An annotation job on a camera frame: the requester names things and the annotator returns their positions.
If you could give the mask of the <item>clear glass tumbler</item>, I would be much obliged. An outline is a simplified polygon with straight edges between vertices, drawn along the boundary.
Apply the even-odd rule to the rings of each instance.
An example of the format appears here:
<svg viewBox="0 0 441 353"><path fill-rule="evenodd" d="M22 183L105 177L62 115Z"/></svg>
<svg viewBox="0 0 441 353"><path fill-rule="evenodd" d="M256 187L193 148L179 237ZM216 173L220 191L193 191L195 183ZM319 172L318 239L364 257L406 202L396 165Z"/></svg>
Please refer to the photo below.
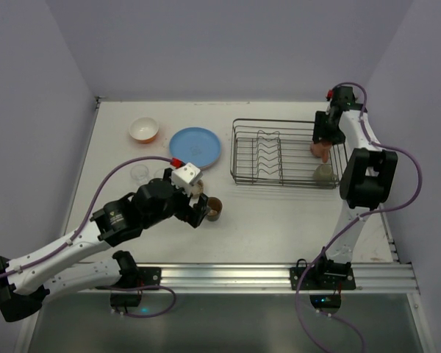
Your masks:
<svg viewBox="0 0 441 353"><path fill-rule="evenodd" d="M155 171L154 178L155 179L163 179L165 175L165 168L160 168Z"/></svg>
<svg viewBox="0 0 441 353"><path fill-rule="evenodd" d="M149 181L149 169L144 164L137 164L131 168L130 176L137 185L144 185Z"/></svg>

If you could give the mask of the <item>blue plate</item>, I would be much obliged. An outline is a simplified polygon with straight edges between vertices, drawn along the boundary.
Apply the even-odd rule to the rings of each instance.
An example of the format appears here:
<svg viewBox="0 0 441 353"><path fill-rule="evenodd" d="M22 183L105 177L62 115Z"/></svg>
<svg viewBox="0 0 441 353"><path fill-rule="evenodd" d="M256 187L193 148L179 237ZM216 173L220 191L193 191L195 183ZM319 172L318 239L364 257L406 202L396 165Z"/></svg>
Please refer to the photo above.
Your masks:
<svg viewBox="0 0 441 353"><path fill-rule="evenodd" d="M176 132L169 142L171 155L185 163L203 166L217 162L221 156L218 136L202 127L188 127Z"/></svg>

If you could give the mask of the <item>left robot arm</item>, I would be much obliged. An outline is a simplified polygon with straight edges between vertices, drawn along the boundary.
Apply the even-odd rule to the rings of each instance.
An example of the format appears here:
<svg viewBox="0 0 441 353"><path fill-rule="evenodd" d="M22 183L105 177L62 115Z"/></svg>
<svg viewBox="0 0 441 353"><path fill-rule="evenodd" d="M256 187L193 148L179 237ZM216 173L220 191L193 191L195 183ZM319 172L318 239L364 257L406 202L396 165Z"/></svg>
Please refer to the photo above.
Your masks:
<svg viewBox="0 0 441 353"><path fill-rule="evenodd" d="M81 261L138 238L171 217L198 227L210 211L208 197L201 194L195 204L190 201L181 188L155 179L135 193L106 203L71 234L23 257L0 257L0 312L4 320L20 321L52 299L80 290L136 290L143 280L128 251L117 251L106 260L86 265Z"/></svg>

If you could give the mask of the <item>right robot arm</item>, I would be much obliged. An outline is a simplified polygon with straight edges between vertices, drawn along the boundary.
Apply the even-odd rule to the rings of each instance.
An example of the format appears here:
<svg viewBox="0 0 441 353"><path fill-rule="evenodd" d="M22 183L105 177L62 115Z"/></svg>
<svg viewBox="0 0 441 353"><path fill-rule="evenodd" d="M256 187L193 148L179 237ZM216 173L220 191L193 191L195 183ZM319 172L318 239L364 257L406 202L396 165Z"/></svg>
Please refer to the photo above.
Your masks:
<svg viewBox="0 0 441 353"><path fill-rule="evenodd" d="M348 277L354 247L372 212L388 199L398 162L395 152L378 146L368 122L367 96L359 103L354 88L362 86L336 85L327 93L327 109L315 113L311 152L326 160L332 146L346 143L351 149L340 181L343 203L335 234L311 266L317 279Z"/></svg>

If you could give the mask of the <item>pink mug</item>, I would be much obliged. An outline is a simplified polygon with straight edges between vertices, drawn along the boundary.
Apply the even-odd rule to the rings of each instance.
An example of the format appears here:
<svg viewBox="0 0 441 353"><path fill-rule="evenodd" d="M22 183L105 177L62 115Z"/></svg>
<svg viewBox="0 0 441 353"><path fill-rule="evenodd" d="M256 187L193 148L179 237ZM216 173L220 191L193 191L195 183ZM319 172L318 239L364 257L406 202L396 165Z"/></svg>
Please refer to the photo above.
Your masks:
<svg viewBox="0 0 441 353"><path fill-rule="evenodd" d="M329 161L331 148L332 143L322 140L319 143L311 142L309 150L314 157L320 158L322 163L327 163Z"/></svg>

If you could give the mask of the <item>purple plate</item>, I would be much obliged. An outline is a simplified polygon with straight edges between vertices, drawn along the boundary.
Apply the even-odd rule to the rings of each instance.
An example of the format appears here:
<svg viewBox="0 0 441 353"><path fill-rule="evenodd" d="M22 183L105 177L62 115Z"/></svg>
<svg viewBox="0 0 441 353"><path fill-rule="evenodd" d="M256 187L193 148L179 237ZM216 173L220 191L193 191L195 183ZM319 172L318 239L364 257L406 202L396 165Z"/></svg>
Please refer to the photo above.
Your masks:
<svg viewBox="0 0 441 353"><path fill-rule="evenodd" d="M201 171L205 171L205 170L208 170L211 167L215 166L216 164L217 164L217 162L213 162L213 163L210 163L209 165L197 166L197 168L200 169Z"/></svg>

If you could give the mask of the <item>black mug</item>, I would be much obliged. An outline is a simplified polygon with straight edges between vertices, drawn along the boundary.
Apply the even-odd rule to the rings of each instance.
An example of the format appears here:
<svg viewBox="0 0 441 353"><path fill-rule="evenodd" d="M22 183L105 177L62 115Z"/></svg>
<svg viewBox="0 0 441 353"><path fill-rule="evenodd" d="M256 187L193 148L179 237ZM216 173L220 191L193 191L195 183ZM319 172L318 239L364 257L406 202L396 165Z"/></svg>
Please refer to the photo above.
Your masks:
<svg viewBox="0 0 441 353"><path fill-rule="evenodd" d="M216 197L209 197L207 206L209 208L209 212L206 215L206 219L208 221L217 221L223 209L223 204L220 199Z"/></svg>

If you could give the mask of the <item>speckled ceramic cup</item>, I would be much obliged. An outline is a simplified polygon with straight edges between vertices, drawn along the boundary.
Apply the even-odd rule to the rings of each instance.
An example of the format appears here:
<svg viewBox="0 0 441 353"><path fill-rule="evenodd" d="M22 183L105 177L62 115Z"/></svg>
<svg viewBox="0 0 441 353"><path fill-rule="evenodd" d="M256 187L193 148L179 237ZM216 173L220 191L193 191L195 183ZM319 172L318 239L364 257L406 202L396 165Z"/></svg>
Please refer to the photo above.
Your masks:
<svg viewBox="0 0 441 353"><path fill-rule="evenodd" d="M198 199L199 196L204 192L204 182L200 179L197 183L192 186L191 197L193 199Z"/></svg>

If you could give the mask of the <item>orange bowl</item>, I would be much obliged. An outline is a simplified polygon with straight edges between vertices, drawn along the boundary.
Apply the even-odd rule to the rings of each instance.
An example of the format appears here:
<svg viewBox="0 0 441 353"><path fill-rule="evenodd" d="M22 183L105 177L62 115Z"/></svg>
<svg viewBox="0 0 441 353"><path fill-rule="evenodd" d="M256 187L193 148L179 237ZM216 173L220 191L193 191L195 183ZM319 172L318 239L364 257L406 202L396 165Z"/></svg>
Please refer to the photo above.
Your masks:
<svg viewBox="0 0 441 353"><path fill-rule="evenodd" d="M129 136L138 143L153 142L158 132L158 122L149 117L137 118L129 127Z"/></svg>

